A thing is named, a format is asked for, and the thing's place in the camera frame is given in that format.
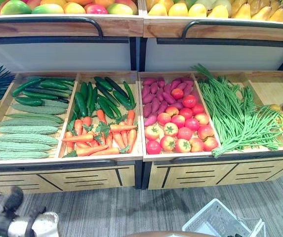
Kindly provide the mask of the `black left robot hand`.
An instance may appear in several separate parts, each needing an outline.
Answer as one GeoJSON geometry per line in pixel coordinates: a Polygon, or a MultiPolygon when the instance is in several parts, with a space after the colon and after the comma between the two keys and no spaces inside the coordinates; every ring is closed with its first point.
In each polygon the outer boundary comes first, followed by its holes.
{"type": "Polygon", "coordinates": [[[28,216],[18,216],[16,210],[24,199],[20,187],[11,188],[11,194],[3,206],[0,221],[0,237],[57,237],[59,217],[46,207],[37,207],[28,216]]]}

